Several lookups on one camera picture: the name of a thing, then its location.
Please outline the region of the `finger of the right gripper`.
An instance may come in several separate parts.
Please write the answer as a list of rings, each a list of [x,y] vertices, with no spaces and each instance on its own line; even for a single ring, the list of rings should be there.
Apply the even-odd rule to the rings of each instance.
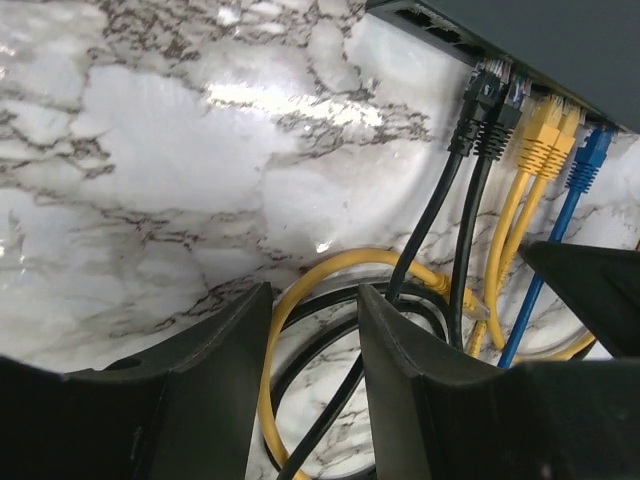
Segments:
[[[615,358],[639,356],[639,253],[549,241],[523,260]]]

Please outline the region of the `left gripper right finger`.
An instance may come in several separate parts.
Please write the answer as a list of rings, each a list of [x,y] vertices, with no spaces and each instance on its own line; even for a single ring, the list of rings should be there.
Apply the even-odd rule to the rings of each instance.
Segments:
[[[358,320],[381,479],[635,479],[639,364],[500,369],[403,317],[369,285]]]

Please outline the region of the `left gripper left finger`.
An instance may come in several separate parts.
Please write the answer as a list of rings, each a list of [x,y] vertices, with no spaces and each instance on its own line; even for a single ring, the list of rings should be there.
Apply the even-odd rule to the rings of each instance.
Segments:
[[[241,479],[272,313],[267,283],[107,368],[1,361],[5,479]]]

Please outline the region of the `black network switch box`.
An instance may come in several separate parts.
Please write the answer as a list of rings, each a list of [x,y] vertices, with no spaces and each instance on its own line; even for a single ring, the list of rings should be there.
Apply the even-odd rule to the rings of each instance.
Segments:
[[[369,1],[366,10],[460,58],[502,56],[592,115],[639,130],[636,1]]]

